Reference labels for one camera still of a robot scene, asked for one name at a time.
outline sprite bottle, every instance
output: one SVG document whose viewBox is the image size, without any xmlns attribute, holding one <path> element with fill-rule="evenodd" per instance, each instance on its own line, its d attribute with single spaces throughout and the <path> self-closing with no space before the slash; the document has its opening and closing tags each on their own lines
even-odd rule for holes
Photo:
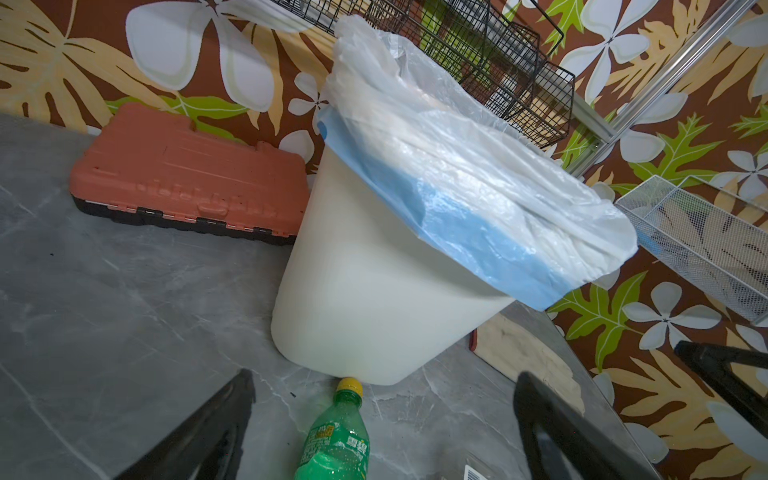
<svg viewBox="0 0 768 480">
<path fill-rule="evenodd" d="M 370 442 L 360 405 L 360 382 L 342 379 L 333 405 L 315 420 L 306 436 L 294 480 L 365 480 Z"/>
</svg>

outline plastic trash bag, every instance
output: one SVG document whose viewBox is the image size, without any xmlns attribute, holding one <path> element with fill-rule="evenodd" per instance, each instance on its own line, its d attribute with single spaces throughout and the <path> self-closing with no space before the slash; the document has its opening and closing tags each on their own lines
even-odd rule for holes
<svg viewBox="0 0 768 480">
<path fill-rule="evenodd" d="M 399 35 L 336 26 L 326 145 L 423 241 L 544 310 L 637 251 L 630 221 Z"/>
</svg>

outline wire shelf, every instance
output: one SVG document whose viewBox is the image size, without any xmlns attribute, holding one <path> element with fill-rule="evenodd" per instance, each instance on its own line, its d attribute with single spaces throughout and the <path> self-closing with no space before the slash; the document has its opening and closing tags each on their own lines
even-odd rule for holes
<svg viewBox="0 0 768 480">
<path fill-rule="evenodd" d="M 703 184 L 706 181 L 688 177 Z M 762 207 L 712 186 L 759 214 Z M 653 176 L 616 202 L 638 243 L 707 295 L 753 323 L 768 317 L 768 232 Z"/>
<path fill-rule="evenodd" d="M 540 52 L 538 33 L 508 20 L 489 0 L 273 2 L 330 34 L 339 16 L 361 15 L 374 28 L 411 40 L 474 99 L 539 147 L 568 136 L 574 75 Z"/>
</svg>

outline trash can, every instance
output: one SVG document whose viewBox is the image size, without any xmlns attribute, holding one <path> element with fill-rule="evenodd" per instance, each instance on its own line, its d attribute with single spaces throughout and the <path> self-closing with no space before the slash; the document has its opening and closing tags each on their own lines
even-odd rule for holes
<svg viewBox="0 0 768 480">
<path fill-rule="evenodd" d="M 326 148 L 272 319 L 278 350 L 391 385 L 508 305 L 637 251 L 630 221 L 411 41 L 341 18 Z"/>
<path fill-rule="evenodd" d="M 512 301 L 420 240 L 326 147 L 272 338 L 299 365 L 392 385 Z"/>
</svg>

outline marble floor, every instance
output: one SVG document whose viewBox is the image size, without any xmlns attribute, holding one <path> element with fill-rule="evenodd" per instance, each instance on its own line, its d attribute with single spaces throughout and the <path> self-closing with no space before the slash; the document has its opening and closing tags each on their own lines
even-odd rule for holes
<svg viewBox="0 0 768 480">
<path fill-rule="evenodd" d="M 290 247 L 75 209 L 68 172 L 92 137 L 0 116 L 0 472 L 14 480 L 120 473 L 240 367 L 257 403 L 239 478 L 292 478 L 336 380 L 285 360 L 270 313 Z M 641 453 L 554 326 L 513 305 L 568 363 L 586 416 Z M 366 386 L 372 480 L 435 478 L 442 452 L 483 452 L 529 478 L 515 384 L 463 339 L 395 386 Z"/>
</svg>

